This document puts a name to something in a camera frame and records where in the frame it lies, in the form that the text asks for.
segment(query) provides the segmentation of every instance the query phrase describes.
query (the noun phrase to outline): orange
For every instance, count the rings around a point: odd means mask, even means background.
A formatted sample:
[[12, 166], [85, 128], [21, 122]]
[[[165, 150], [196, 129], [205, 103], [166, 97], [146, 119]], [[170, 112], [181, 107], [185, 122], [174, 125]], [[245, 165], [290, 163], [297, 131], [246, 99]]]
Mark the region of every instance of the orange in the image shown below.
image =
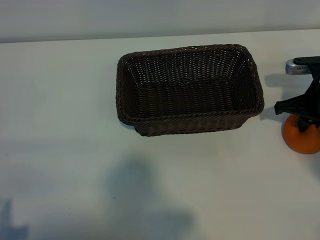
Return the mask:
[[298, 115], [290, 115], [284, 123], [283, 136], [286, 144], [301, 154], [320, 152], [320, 128], [312, 124], [305, 132], [298, 128]]

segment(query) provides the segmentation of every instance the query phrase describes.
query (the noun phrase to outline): rectangular basket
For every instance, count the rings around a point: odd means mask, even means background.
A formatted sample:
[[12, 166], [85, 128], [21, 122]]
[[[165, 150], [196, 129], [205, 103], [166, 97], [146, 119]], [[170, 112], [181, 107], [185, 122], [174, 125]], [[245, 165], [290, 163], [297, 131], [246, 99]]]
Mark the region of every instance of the rectangular basket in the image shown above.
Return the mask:
[[134, 52], [118, 63], [116, 107], [142, 136], [231, 130], [260, 114], [257, 66], [241, 45]]

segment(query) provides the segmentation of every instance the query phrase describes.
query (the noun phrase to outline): white table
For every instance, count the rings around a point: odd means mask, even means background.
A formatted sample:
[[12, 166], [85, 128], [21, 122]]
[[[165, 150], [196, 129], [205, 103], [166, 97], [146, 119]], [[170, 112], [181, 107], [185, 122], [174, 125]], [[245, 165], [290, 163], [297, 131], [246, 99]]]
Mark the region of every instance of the white table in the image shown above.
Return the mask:
[[[290, 150], [276, 101], [320, 56], [320, 30], [0, 44], [0, 197], [29, 240], [319, 240], [320, 155]], [[136, 51], [241, 44], [265, 110], [241, 128], [142, 137], [118, 121], [116, 70]]]

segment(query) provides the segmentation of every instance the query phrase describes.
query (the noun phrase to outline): woven texture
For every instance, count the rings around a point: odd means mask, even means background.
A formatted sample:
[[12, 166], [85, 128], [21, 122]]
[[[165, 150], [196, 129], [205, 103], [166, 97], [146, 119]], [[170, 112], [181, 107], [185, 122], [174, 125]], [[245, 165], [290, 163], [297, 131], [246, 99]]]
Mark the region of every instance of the woven texture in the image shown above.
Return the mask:
[[241, 45], [134, 52], [117, 68], [121, 122], [142, 136], [241, 127], [264, 108], [257, 66]]

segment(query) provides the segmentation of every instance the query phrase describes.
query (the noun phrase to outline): basket rim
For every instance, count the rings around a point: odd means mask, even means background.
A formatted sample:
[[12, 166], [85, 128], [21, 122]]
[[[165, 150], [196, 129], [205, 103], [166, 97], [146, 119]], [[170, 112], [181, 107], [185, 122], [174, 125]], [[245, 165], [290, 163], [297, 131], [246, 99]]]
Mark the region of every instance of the basket rim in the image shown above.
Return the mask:
[[[189, 114], [172, 114], [164, 116], [151, 116], [151, 117], [132, 117], [123, 111], [122, 105], [122, 73], [124, 70], [124, 63], [136, 57], [156, 57], [161, 55], [170, 55], [178, 53], [198, 53], [211, 51], [212, 49], [217, 50], [239, 50], [242, 51], [248, 58], [245, 60], [248, 63], [250, 72], [252, 73], [253, 87], [256, 95], [256, 105], [250, 109], [243, 110], [229, 110], [229, 111], [210, 111], [210, 112], [195, 112]], [[116, 76], [116, 108], [118, 118], [121, 122], [127, 125], [146, 125], [155, 123], [169, 123], [169, 122], [179, 122], [179, 121], [199, 121], [205, 119], [217, 119], [226, 117], [238, 117], [238, 118], [250, 118], [259, 115], [264, 109], [264, 98], [261, 82], [259, 79], [257, 65], [254, 62], [252, 55], [247, 50], [246, 47], [239, 44], [215, 44], [215, 45], [202, 45], [202, 46], [188, 46], [179, 47], [163, 50], [152, 50], [152, 51], [142, 51], [128, 53], [120, 58], [117, 65], [117, 76]]]

